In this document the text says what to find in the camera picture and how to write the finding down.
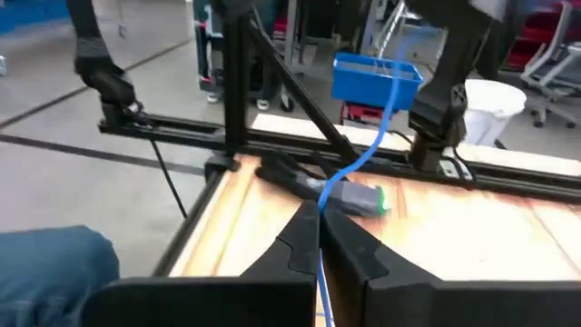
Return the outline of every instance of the black clamp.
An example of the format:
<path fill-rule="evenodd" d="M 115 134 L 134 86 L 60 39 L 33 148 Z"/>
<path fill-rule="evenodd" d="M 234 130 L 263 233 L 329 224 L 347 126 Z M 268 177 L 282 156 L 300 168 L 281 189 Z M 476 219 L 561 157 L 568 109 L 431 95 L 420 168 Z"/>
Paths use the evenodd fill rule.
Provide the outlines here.
<path fill-rule="evenodd" d="M 240 163 L 229 156 L 223 154 L 216 154 L 210 157 L 208 161 L 203 166 L 203 176 L 208 181 L 210 176 L 215 172 L 225 172 L 227 170 L 231 172 L 238 172 L 240 169 Z"/>

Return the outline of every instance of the wooden tabletop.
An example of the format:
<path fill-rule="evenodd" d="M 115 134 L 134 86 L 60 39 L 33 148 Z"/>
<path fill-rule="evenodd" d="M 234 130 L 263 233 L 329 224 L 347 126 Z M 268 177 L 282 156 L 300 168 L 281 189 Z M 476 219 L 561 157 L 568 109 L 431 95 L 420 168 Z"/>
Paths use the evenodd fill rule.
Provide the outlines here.
<path fill-rule="evenodd" d="M 309 123 L 261 114 L 254 127 L 316 137 L 318 130 L 310 132 Z M 341 131 L 353 143 L 368 144 L 375 137 L 373 131 L 357 128 Z M 407 146 L 393 137 L 382 145 Z M 462 155 L 520 168 L 557 166 L 559 173 L 581 173 L 579 162 L 533 154 L 463 146 Z M 298 209 L 300 199 L 254 176 L 259 158 L 238 159 L 241 169 L 223 176 L 171 276 L 240 275 Z M 354 220 L 443 280 L 581 279 L 581 206 L 368 173 L 353 173 L 350 179 L 381 186 L 391 206 L 380 219 Z M 322 312 L 320 301 L 317 312 Z M 318 316 L 316 323 L 323 326 L 324 318 Z"/>

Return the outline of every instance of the white bucket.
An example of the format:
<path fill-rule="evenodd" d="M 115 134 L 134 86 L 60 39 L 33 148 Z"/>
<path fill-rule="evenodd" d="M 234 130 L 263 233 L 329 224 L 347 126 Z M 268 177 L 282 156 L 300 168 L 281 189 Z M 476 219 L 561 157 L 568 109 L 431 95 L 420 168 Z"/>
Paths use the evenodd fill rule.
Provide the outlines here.
<path fill-rule="evenodd" d="M 515 114 L 525 109 L 527 96 L 514 86 L 496 81 L 466 81 L 468 109 L 465 143 L 494 146 L 494 142 Z"/>

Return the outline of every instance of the jeans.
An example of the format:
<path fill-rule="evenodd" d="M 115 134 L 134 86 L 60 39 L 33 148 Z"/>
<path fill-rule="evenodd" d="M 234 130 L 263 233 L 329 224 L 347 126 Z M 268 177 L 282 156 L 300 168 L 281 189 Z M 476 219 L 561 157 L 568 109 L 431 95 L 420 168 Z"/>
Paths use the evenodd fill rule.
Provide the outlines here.
<path fill-rule="evenodd" d="M 0 327 L 78 326 L 87 297 L 117 279 L 113 245 L 87 227 L 0 233 Z"/>

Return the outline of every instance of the concrete floor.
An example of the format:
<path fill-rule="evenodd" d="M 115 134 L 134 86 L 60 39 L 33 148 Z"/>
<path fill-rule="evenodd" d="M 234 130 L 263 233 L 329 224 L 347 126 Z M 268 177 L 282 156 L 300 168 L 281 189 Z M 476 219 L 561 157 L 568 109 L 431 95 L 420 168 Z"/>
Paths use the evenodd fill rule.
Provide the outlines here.
<path fill-rule="evenodd" d="M 113 0 L 94 0 L 103 35 L 115 61 L 139 63 L 191 38 L 190 7 L 178 0 L 123 0 L 128 37 L 117 34 Z M 73 74 L 74 36 L 66 22 L 37 26 L 0 37 L 9 76 L 0 78 L 0 231 L 86 224 L 110 238 L 123 276 L 148 275 L 182 218 L 162 172 L 154 168 L 148 142 L 99 134 L 101 117 L 94 91 L 81 92 L 44 108 L 83 85 Z M 207 104 L 197 85 L 194 43 L 188 43 L 130 71 L 146 111 L 223 122 L 221 104 Z M 330 83 L 303 78 L 313 98 L 334 122 L 340 103 L 330 99 Z M 297 108 L 285 114 L 272 103 L 271 114 L 306 118 Z M 250 109 L 249 120 L 256 115 Z M 407 129 L 399 114 L 392 128 Z M 581 160 L 581 127 L 568 130 L 549 117 L 535 129 L 528 114 L 515 117 L 500 141 L 511 150 Z M 161 144 L 186 207 L 203 188 L 209 151 Z"/>

